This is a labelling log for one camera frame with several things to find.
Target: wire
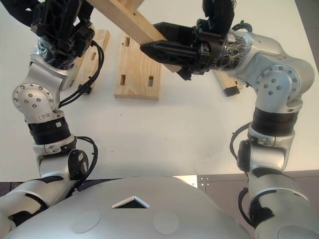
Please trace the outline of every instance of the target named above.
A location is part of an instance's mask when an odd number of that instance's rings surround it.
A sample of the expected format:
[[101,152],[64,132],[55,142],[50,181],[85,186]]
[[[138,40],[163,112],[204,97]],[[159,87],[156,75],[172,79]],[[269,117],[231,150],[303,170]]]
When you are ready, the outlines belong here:
[[78,99],[81,95],[83,95],[83,93],[85,93],[86,91],[88,91],[90,89],[91,85],[98,78],[100,71],[102,69],[103,63],[104,63],[104,52],[103,52],[103,49],[99,46],[99,44],[96,43],[96,41],[92,41],[91,46],[95,46],[98,50],[99,64],[98,64],[97,71],[94,73],[94,75],[92,77],[89,77],[89,80],[87,82],[85,82],[81,87],[79,87],[77,91],[75,91],[73,94],[71,94],[70,96],[68,96],[64,100],[62,100],[60,102],[59,108],[66,106],[66,105],[74,102],[76,99]]
[[92,144],[92,146],[93,146],[93,153],[92,153],[93,154],[93,159],[92,159],[92,163],[90,165],[90,168],[87,171],[87,173],[85,174],[85,176],[74,184],[74,186],[71,188],[71,190],[69,191],[69,193],[67,194],[67,196],[65,198],[68,198],[68,197],[72,196],[72,193],[84,183],[84,181],[92,173],[92,171],[93,171],[93,169],[94,169],[94,167],[95,167],[95,165],[96,165],[96,163],[98,161],[99,150],[98,150],[98,147],[96,146],[96,144],[94,143],[93,139],[91,139],[89,137],[86,137],[86,136],[77,136],[76,138]]
[[231,3],[233,4],[233,8],[235,9],[237,6],[237,1],[236,0],[232,0]]
[[235,157],[235,159],[237,160],[237,155],[235,153],[235,150],[234,150],[234,141],[235,139],[237,138],[237,136],[244,130],[248,129],[249,125],[250,125],[251,122],[241,126],[239,129],[237,129],[234,133],[233,133],[233,136],[231,136],[231,139],[230,139],[230,144],[229,144],[229,149],[230,149],[230,152],[231,154]]
[[239,208],[241,215],[245,219],[245,221],[253,227],[253,222],[250,220],[250,218],[246,215],[246,213],[243,210],[243,199],[247,193],[248,193],[248,188],[243,188],[243,190],[239,193],[239,195],[238,195],[238,208]]

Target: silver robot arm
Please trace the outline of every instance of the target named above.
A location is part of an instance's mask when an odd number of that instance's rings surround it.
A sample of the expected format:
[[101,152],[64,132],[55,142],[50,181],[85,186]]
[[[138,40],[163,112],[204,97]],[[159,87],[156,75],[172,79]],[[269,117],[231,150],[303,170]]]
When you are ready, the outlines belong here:
[[230,72],[256,92],[248,140],[240,143],[237,163],[249,181],[250,220],[255,238],[319,238],[319,217],[295,181],[283,174],[303,101],[314,81],[312,66],[288,56],[273,39],[231,31],[224,56],[242,57]]
[[1,237],[64,200],[88,172],[88,157],[75,149],[76,137],[59,109],[60,93],[69,87],[73,72],[74,68],[50,66],[34,52],[26,79],[13,92],[14,105],[24,114],[35,141],[41,178],[27,181],[0,198]]

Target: robotic arm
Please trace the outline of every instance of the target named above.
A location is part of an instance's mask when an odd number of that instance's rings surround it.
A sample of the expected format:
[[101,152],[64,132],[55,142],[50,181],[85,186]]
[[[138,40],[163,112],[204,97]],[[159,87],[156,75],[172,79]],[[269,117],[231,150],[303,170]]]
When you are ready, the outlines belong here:
[[[103,51],[92,41],[90,28],[93,7],[81,0],[38,1],[3,0],[9,13],[30,26],[39,37],[31,54],[29,72],[12,94],[15,107],[23,113],[34,139],[33,149],[41,178],[25,182],[0,198],[0,237],[14,227],[64,200],[92,172],[97,147],[88,137],[71,134],[60,109],[77,99],[97,78],[104,61]],[[78,17],[80,22],[73,25]],[[75,94],[60,100],[60,93],[71,84],[76,57],[92,45],[98,48],[97,73]],[[87,154],[76,149],[77,139],[93,144],[94,157],[89,167]]]
[[[218,8],[229,14],[218,17],[214,14]],[[250,218],[246,220],[259,239],[319,238],[318,216],[294,180],[283,174],[303,105],[301,96],[314,82],[312,66],[288,56],[271,38],[229,31],[230,1],[204,0],[203,9],[209,19],[198,20],[193,28],[157,24],[169,42],[152,42],[141,50],[161,63],[182,66],[178,73],[185,80],[209,69],[222,70],[255,90],[249,139],[240,143],[237,157],[249,181]]]

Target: wooden board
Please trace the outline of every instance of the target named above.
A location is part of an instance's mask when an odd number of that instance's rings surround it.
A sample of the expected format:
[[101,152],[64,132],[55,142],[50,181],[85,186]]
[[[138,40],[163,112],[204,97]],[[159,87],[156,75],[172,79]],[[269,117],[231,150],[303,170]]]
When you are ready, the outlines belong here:
[[240,85],[238,84],[237,79],[229,77],[225,72],[222,71],[214,71],[214,74],[226,96],[233,96],[240,93]]
[[[96,41],[103,49],[104,53],[110,39],[110,32],[108,30],[95,30],[93,40]],[[83,85],[89,80],[89,76],[93,76],[98,69],[98,51],[96,47],[89,47],[82,58],[81,66],[76,75],[76,82]]]
[[158,100],[161,64],[145,55],[127,34],[123,34],[121,42],[114,96]]
[[134,13],[136,9],[144,2],[144,0],[118,0],[127,10]]
[[[133,13],[130,12],[118,0],[87,1],[140,45],[158,40],[166,40],[137,10]],[[165,66],[172,72],[181,69],[179,66]]]

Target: floor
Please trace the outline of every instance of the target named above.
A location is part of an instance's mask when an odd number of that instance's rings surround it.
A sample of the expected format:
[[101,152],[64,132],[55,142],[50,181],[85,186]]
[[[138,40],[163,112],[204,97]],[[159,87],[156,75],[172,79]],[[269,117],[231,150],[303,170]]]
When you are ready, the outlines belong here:
[[[306,34],[319,70],[319,0],[295,0],[302,18]],[[319,213],[319,170],[292,172],[289,176],[300,185],[310,202]],[[213,199],[225,212],[233,216],[251,235],[253,229],[242,219],[237,206],[239,192],[247,187],[245,175],[199,175],[198,188]],[[0,183],[0,196],[18,186],[17,182]],[[244,199],[244,209],[248,209],[248,199]]]

